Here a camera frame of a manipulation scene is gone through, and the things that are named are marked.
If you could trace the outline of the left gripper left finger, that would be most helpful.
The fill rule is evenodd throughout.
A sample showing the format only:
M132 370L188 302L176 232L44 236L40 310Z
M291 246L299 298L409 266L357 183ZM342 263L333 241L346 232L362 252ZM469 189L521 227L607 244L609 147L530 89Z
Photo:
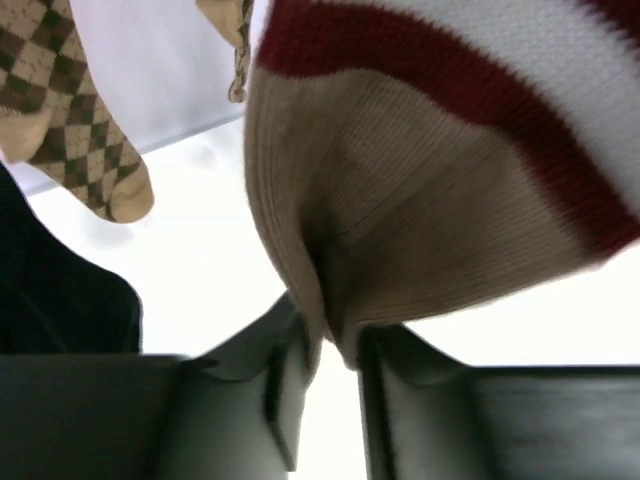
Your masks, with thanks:
M206 354L1 360L5 479L283 479L308 340L287 297Z

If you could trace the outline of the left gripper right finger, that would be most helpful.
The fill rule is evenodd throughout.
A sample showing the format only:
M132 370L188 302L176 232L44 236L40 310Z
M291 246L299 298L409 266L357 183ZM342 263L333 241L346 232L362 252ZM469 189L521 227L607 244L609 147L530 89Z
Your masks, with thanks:
M367 473L390 480L636 480L635 366L474 367L401 326L359 339Z

